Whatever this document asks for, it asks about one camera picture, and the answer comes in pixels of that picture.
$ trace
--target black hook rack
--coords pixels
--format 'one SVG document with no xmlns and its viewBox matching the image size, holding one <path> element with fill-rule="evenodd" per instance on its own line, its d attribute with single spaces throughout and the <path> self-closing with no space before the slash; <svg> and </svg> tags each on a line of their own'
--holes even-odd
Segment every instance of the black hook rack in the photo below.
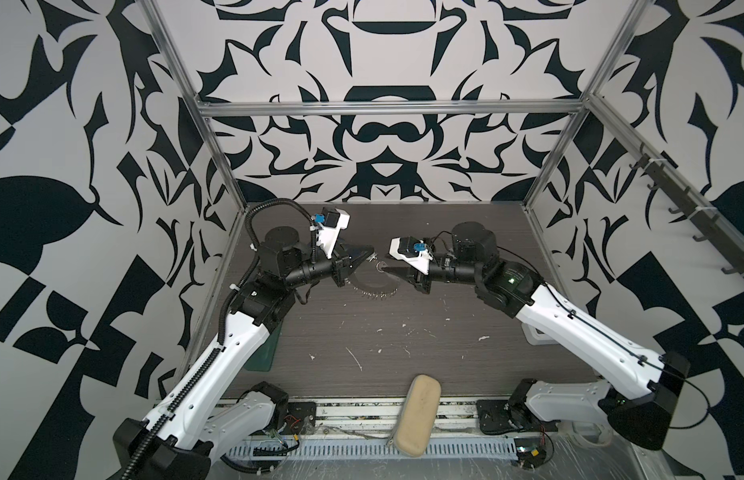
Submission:
<svg viewBox="0 0 744 480">
<path fill-rule="evenodd" d="M 672 214 L 684 214 L 702 235 L 694 235 L 697 242 L 708 241 L 731 266 L 723 267 L 726 275 L 741 274 L 744 279 L 744 236 L 717 208 L 678 173 L 670 162 L 651 159 L 643 154 L 632 169 L 642 168 L 654 183 L 649 190 L 662 190 L 676 208 L 669 208 Z"/>
</svg>

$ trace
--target white bracket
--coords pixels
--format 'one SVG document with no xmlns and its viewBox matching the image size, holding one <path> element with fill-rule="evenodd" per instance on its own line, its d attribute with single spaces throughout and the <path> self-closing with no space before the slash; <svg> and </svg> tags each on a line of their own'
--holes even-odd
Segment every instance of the white bracket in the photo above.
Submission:
<svg viewBox="0 0 744 480">
<path fill-rule="evenodd" d="M 321 250 L 323 250 L 324 253 L 327 255 L 327 258 L 332 258 L 332 252 L 334 251 L 334 245 L 337 243 L 339 231 L 345 230 L 348 227 L 348 222 L 350 221 L 350 215 L 348 215 L 345 210 L 341 210 L 339 208 L 336 208 L 335 210 L 339 212 L 339 220 L 337 221 L 336 226 L 326 226 L 319 223 L 320 230 L 317 243 L 321 247 Z"/>
<path fill-rule="evenodd" d="M 390 251 L 388 253 L 396 260 L 404 260 L 407 264 L 414 266 L 417 270 L 427 275 L 430 261 L 433 260 L 433 255 L 430 253 L 430 249 L 426 246 L 424 250 L 419 252 L 419 255 L 409 258 L 408 256 L 399 253 L 400 244 L 400 236 L 392 239 L 390 241 Z"/>
</svg>

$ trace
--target metal grate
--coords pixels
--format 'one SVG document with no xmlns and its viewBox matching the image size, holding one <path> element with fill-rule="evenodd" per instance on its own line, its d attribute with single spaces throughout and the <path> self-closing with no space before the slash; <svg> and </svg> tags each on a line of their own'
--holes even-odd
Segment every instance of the metal grate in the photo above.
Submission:
<svg viewBox="0 0 744 480">
<path fill-rule="evenodd" d="M 247 461 L 252 448 L 278 450 L 273 442 L 249 441 L 228 452 L 233 460 Z M 420 458 L 497 458 L 516 459 L 513 438 L 431 438 L 425 454 Z M 300 448 L 288 454 L 291 460 L 395 460 L 405 456 L 385 440 L 338 439 L 301 441 Z M 263 457 L 257 460 L 283 460 L 284 456 Z"/>
</svg>

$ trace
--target black and white patterned wall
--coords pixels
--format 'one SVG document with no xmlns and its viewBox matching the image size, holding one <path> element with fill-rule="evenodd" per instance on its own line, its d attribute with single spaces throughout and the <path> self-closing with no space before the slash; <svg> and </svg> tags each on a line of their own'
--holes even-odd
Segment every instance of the black and white patterned wall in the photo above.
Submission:
<svg viewBox="0 0 744 480">
<path fill-rule="evenodd" d="M 744 0 L 657 0 L 604 88 L 608 101 L 744 233 Z M 692 364 L 710 398 L 671 430 L 674 473 L 744 475 L 744 280 L 592 115 L 534 210 L 574 300 Z M 673 426 L 702 419 L 684 387 Z"/>
<path fill-rule="evenodd" d="M 202 101 L 285 102 L 578 98 L 630 2 L 158 4 Z M 564 117 L 229 118 L 214 128 L 248 200 L 523 200 Z"/>
<path fill-rule="evenodd" d="M 248 200 L 523 200 L 565 114 L 215 118 Z"/>
<path fill-rule="evenodd" d="M 138 5 L 0 2 L 0 479 L 118 469 L 236 211 Z"/>
</svg>

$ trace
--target circular metal object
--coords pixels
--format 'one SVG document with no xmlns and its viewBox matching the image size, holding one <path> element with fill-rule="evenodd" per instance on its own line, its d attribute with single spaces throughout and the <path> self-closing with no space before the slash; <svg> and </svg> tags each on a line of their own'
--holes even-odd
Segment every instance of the circular metal object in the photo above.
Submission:
<svg viewBox="0 0 744 480">
<path fill-rule="evenodd" d="M 348 283 L 357 292 L 369 298 L 384 300 L 393 296 L 399 289 L 399 281 L 391 275 L 384 274 L 382 270 L 384 266 L 385 262 L 377 262 L 374 266 L 370 262 L 365 262 L 348 276 Z"/>
</svg>

